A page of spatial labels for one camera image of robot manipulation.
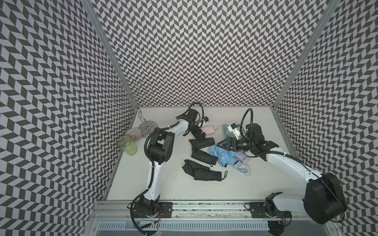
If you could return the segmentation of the black sleeve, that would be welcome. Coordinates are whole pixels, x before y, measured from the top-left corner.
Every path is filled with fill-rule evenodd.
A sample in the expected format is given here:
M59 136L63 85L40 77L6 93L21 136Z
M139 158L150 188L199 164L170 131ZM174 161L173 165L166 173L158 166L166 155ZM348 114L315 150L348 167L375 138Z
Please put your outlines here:
M209 167L203 166L201 164L198 164L198 163L191 161L191 160L188 160L188 159L185 160L185 164L182 168L183 168L183 170L186 174L188 174L192 177L194 177L196 169L210 170Z
M214 138L204 138L202 140L190 139L189 142L192 150L206 148L215 144Z

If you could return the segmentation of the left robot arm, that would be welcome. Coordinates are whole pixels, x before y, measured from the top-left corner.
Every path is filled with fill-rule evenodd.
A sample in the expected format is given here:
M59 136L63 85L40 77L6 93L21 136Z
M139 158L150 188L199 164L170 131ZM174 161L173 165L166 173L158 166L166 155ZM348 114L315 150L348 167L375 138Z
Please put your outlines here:
M145 141L144 153L149 160L149 177L146 189L130 204L131 217L149 218L160 213L160 182L164 166L173 153L175 137L191 133L195 140L203 141L206 138L201 128L209 119L201 103L192 103L176 120L175 124L166 128L155 128Z

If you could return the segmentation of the blue sleeved umbrella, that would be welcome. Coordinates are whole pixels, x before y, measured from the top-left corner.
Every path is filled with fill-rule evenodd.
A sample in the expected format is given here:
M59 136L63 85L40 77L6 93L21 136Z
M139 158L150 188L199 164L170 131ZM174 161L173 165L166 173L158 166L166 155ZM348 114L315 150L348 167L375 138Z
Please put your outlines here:
M241 157L238 152L228 151L222 149L216 145L212 145L208 148L207 152L218 158L218 163L222 167L231 166L239 172L249 176L251 173L248 162L245 162L245 158Z

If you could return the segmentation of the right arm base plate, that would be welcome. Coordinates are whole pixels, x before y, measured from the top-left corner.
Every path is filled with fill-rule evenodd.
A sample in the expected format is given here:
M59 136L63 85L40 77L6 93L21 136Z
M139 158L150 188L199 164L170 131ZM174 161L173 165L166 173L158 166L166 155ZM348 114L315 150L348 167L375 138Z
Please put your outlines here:
M280 211L271 202L244 203L244 208L249 211L252 218L291 219L290 211Z

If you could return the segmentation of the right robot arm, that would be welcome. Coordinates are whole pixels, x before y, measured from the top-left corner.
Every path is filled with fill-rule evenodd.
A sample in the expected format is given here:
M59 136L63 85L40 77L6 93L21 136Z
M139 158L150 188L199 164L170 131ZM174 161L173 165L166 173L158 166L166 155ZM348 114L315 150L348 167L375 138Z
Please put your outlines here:
M300 194L273 192L265 198L265 215L276 218L285 212L301 213L309 216L318 224L345 219L347 203L339 179L332 173L323 174L303 163L297 157L284 152L273 141L267 141L260 125L254 123L253 109L249 108L239 125L232 124L229 130L233 137L217 143L227 151L249 151L249 158L261 158L295 180L301 187Z

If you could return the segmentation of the black sleeved umbrella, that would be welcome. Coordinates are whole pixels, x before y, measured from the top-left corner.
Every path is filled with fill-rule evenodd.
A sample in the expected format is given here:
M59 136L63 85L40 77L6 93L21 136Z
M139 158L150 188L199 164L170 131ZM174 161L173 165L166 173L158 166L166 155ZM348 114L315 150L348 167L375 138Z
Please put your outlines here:
M197 181L218 181L221 182L227 177L228 171L224 172L222 175L219 171L205 170L205 169L195 169L195 180Z
M194 149L192 151L191 157L203 163L209 164L211 166L216 165L216 163L218 162L218 158L216 156L212 156L199 149Z

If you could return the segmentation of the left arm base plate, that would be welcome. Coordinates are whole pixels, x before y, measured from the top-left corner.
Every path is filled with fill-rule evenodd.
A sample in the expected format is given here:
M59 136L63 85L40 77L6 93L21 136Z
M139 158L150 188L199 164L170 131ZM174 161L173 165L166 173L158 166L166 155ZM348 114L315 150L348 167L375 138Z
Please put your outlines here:
M158 202L158 204L135 203L132 216L135 218L170 218L172 215L172 202Z

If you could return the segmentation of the lavender sleeved umbrella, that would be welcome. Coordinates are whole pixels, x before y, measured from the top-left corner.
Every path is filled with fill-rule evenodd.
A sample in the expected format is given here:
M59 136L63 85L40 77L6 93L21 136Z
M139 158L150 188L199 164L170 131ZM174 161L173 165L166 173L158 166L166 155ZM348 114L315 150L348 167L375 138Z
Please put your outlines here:
M247 165L248 162L250 161L250 158L247 157L243 151L237 152L235 157L242 162L243 164Z

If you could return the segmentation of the mint green sleeved umbrella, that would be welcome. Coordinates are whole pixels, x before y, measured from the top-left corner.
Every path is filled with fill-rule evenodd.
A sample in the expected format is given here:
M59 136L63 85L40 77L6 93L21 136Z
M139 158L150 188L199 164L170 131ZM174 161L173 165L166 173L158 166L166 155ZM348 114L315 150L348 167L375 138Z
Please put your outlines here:
M229 131L228 127L229 127L229 125L227 125L227 124L222 124L222 125L221 125L222 132L224 133L224 135L225 135L226 137L234 138L235 136L234 136L233 132L232 132L232 131Z

